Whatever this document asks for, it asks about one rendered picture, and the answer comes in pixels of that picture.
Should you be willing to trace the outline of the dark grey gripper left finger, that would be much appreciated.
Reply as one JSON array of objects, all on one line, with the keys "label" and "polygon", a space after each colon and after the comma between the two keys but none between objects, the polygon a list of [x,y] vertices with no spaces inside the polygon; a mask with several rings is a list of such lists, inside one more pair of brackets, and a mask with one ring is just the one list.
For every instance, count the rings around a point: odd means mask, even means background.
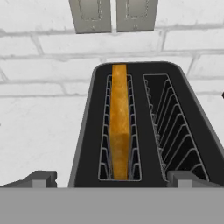
[{"label": "dark grey gripper left finger", "polygon": [[27,177],[3,185],[4,188],[56,188],[57,187],[56,171],[34,171]]}]

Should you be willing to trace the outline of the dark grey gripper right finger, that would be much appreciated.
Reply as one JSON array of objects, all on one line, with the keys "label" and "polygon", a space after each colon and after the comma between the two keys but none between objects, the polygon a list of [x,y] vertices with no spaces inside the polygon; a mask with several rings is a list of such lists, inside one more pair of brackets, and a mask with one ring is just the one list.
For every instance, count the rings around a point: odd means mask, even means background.
[{"label": "dark grey gripper right finger", "polygon": [[168,187],[176,188],[223,188],[223,185],[218,185],[204,179],[198,178],[190,171],[169,171],[167,173]]}]

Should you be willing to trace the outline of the black toaster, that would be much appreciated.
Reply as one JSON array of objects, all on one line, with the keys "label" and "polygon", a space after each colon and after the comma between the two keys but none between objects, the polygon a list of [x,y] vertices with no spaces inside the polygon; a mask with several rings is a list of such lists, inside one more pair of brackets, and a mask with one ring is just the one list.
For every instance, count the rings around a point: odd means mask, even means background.
[{"label": "black toaster", "polygon": [[127,65],[130,147],[127,179],[114,179],[109,147],[112,66],[93,71],[69,179],[71,187],[167,187],[169,171],[224,186],[224,148],[182,69]]}]

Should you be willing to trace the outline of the golden brown bread slice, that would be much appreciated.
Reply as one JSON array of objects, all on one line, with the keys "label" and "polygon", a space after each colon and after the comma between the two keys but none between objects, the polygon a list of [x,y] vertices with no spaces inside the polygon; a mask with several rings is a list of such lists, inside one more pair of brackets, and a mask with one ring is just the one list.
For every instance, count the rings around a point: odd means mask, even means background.
[{"label": "golden brown bread slice", "polygon": [[112,66],[109,141],[114,179],[127,179],[130,154],[130,112],[125,65]]}]

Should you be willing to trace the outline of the grey wall outlet plate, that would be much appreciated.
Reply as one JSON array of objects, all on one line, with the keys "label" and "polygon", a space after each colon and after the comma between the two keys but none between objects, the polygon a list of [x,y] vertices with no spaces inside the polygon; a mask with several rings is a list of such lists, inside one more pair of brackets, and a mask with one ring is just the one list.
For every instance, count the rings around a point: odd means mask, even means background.
[{"label": "grey wall outlet plate", "polygon": [[116,30],[152,32],[157,10],[158,0],[116,0]]},{"label": "grey wall outlet plate", "polygon": [[68,0],[77,34],[111,32],[110,0]]}]

